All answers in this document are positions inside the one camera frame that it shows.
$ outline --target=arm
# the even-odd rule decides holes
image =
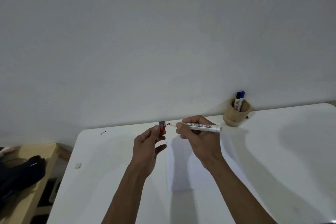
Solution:
[[[215,125],[203,116],[190,117],[182,122]],[[276,224],[226,163],[221,153],[219,133],[192,131],[182,123],[176,126],[176,132],[181,134],[181,138],[188,139],[196,157],[215,179],[236,224]]]
[[[131,163],[101,224],[135,223],[145,180],[154,169],[157,154],[167,147],[162,144],[155,148],[155,143],[165,140],[165,133],[155,125],[135,138]]]

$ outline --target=person's right hand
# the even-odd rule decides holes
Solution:
[[[201,115],[185,118],[182,122],[215,125]],[[176,127],[176,133],[181,134],[181,138],[188,139],[194,154],[207,170],[217,162],[224,161],[219,133],[191,130],[183,123],[177,123]]]

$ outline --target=person's left hand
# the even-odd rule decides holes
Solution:
[[[134,139],[133,157],[130,165],[140,170],[145,178],[152,173],[156,156],[167,147],[166,144],[162,144],[155,148],[158,141],[166,139],[164,134],[166,131],[160,132],[160,126],[155,125]]]

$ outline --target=person's right arm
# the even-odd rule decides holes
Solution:
[[[215,125],[200,115],[182,122]],[[219,133],[193,131],[182,123],[176,127],[176,132],[181,134],[181,138],[188,139],[196,157],[215,179],[236,224],[276,224],[226,163],[221,153]]]

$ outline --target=pen holder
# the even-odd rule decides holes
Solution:
[[[230,104],[223,115],[223,120],[231,127],[238,127],[242,124],[246,116],[249,114],[251,110],[251,105],[244,99],[243,103],[241,104],[241,112],[239,112],[233,108],[234,102],[235,99],[230,100]]]

